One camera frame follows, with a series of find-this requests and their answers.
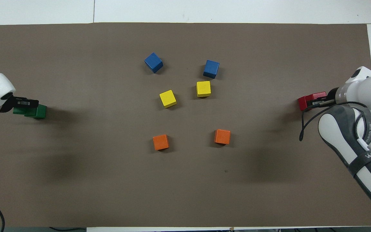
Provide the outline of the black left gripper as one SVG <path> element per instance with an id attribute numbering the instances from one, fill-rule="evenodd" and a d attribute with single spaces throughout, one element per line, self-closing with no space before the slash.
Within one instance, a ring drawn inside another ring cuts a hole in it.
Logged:
<path id="1" fill-rule="evenodd" d="M 38 100 L 28 99 L 26 101 L 25 97 L 10 96 L 3 104 L 3 112 L 9 112 L 14 108 L 37 108 L 39 105 Z"/>

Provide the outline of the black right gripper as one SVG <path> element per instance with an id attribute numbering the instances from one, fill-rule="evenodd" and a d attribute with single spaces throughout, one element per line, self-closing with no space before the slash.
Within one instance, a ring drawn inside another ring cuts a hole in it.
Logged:
<path id="1" fill-rule="evenodd" d="M 333 88 L 327 94 L 327 99 L 325 101 L 321 101 L 316 99 L 311 101 L 310 107 L 330 107 L 336 104 L 336 92 L 338 88 Z"/>

